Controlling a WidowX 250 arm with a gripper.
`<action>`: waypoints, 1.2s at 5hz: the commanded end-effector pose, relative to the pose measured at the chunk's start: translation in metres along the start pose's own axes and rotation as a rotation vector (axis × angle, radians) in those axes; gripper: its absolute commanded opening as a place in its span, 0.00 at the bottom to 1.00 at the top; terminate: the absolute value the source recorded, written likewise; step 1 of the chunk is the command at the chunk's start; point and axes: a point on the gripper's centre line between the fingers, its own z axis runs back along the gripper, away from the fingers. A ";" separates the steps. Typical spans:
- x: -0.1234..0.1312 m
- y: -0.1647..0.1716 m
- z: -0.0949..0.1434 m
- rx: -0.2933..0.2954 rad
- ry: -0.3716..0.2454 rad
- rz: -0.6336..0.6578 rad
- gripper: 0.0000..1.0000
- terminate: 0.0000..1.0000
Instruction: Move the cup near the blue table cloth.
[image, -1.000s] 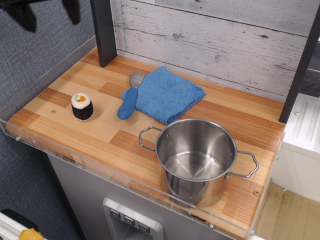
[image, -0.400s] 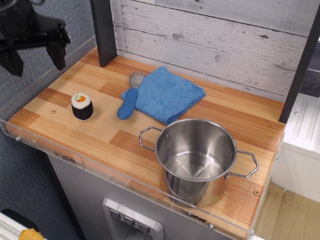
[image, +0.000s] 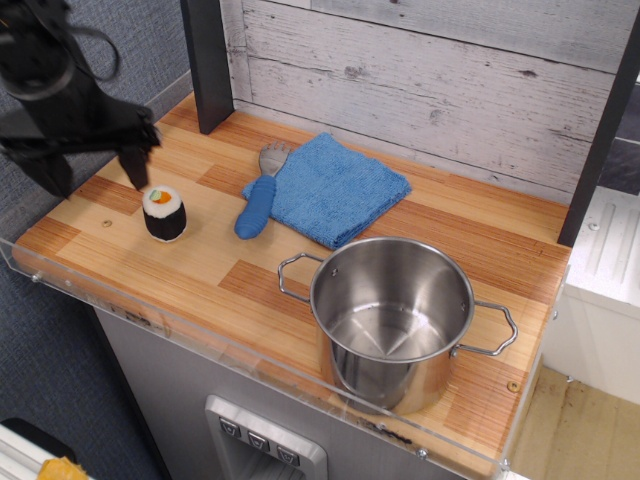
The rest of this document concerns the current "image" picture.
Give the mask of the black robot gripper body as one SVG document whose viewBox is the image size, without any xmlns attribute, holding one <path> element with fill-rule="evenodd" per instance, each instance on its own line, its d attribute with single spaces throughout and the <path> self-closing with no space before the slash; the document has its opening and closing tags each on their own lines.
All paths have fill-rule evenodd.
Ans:
<svg viewBox="0 0 640 480">
<path fill-rule="evenodd" d="M 1 151 L 36 159 L 160 144 L 151 110 L 107 95 L 83 74 L 48 83 L 1 80 L 21 107 L 1 116 Z"/>
</svg>

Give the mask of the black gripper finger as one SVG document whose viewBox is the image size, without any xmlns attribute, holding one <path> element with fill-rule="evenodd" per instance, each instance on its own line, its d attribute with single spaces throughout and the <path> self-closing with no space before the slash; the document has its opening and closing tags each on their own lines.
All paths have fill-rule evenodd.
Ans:
<svg viewBox="0 0 640 480">
<path fill-rule="evenodd" d="M 148 158 L 148 148 L 135 146 L 118 150 L 119 163 L 136 190 L 142 190 L 148 185 Z"/>
<path fill-rule="evenodd" d="M 10 153 L 9 159 L 51 195 L 63 198 L 71 195 L 73 172 L 63 155 L 22 151 Z"/>
</svg>

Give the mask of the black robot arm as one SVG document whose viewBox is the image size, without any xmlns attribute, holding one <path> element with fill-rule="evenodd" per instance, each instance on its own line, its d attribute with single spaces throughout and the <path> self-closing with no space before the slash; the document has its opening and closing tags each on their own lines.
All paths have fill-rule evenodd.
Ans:
<svg viewBox="0 0 640 480">
<path fill-rule="evenodd" d="M 68 154 L 113 151 L 137 190 L 160 140 L 147 107 L 106 94 L 84 57 L 79 35 L 106 34 L 67 20 L 64 1 L 1 4 L 1 85 L 21 107 L 1 118 L 1 151 L 47 192 L 68 197 Z"/>
</svg>

